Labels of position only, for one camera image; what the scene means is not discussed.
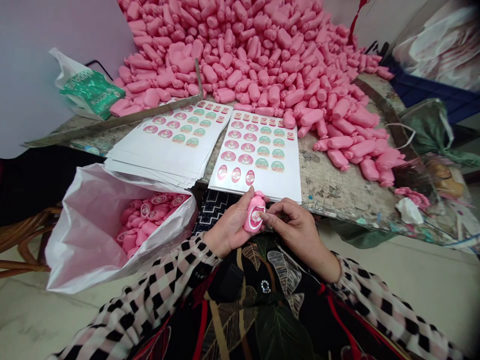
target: hand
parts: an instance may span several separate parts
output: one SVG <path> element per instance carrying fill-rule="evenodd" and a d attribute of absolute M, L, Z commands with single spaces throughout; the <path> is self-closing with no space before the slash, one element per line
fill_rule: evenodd
<path fill-rule="evenodd" d="M 285 213 L 290 220 L 285 223 L 276 214 Z M 328 283 L 336 283 L 342 273 L 338 259 L 320 240 L 315 220 L 295 201 L 284 198 L 273 204 L 260 217 L 285 241 L 287 246 Z"/>
<path fill-rule="evenodd" d="M 216 224 L 203 235 L 203 240 L 210 250 L 219 258 L 225 258 L 232 250 L 241 247 L 247 242 L 252 233 L 244 230 L 243 226 L 248 216 L 250 200 L 255 196 L 255 189 L 250 189 L 243 194 L 240 200 L 230 206 Z"/>

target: workbench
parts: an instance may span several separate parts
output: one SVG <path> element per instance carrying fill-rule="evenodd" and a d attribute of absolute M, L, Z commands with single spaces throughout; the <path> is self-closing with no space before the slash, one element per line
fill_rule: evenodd
<path fill-rule="evenodd" d="M 371 113 L 380 115 L 380 127 L 385 127 L 385 114 L 388 114 L 382 106 L 388 105 L 390 113 L 392 109 L 397 114 L 405 110 L 389 82 L 369 74 L 361 74 L 357 81 L 368 84 L 382 98 L 380 103 L 383 105 L 370 100 L 367 106 Z M 74 116 L 57 131 L 73 130 L 95 122 L 96 120 Z M 130 124 L 113 128 L 65 145 L 104 157 L 135 126 L 136 124 Z M 200 183 L 209 183 L 225 134 L 226 130 L 220 134 Z M 311 132 L 298 141 L 302 206 L 305 209 L 316 215 L 350 222 L 372 231 L 393 232 L 442 246 L 457 242 L 457 221 L 451 214 L 436 216 L 429 223 L 417 226 L 403 223 L 400 213 L 395 209 L 402 196 L 395 195 L 389 188 L 380 187 L 377 182 L 365 180 L 357 165 L 340 172 L 332 165 L 326 152 L 312 150 L 317 141 L 316 134 Z"/>

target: checkered sleeve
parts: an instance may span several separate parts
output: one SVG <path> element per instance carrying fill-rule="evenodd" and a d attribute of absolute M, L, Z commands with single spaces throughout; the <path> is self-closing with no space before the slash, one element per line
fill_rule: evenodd
<path fill-rule="evenodd" d="M 340 280 L 330 288 L 389 339 L 426 360 L 464 359 L 445 334 L 417 316 L 377 275 L 356 261 L 333 253 L 341 264 Z"/>
<path fill-rule="evenodd" d="M 119 297 L 103 305 L 93 321 L 48 360 L 126 359 L 221 261 L 203 241 L 203 233 L 184 241 L 155 261 L 135 286 L 124 287 Z"/>

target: tiled floor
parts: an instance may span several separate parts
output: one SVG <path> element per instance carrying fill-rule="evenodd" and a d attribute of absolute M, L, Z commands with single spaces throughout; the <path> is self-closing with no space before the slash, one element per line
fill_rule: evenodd
<path fill-rule="evenodd" d="M 467 355 L 474 354 L 480 319 L 480 262 L 475 256 L 403 236 L 360 250 L 342 242 L 327 222 L 322 225 L 320 234 L 331 250 L 380 275 L 419 315 L 446 333 Z M 19 260 L 16 250 L 1 258 Z M 45 273 L 0 280 L 1 358 L 44 359 L 60 351 L 101 305 L 136 278 L 138 275 L 75 295 L 45 291 Z"/>

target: woman's left hand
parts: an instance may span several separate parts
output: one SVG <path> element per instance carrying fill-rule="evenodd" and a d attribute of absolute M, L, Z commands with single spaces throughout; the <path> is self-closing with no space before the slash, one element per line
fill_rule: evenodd
<path fill-rule="evenodd" d="M 216 224 L 203 235 L 203 240 L 211 251 L 219 258 L 225 258 L 232 250 L 241 247 L 247 242 L 252 233 L 245 231 L 243 226 L 248 216 L 250 200 L 255 196 L 255 189 L 250 189 L 243 194 L 240 200 L 230 206 Z M 264 196 L 266 203 L 270 202 L 268 196 Z"/>

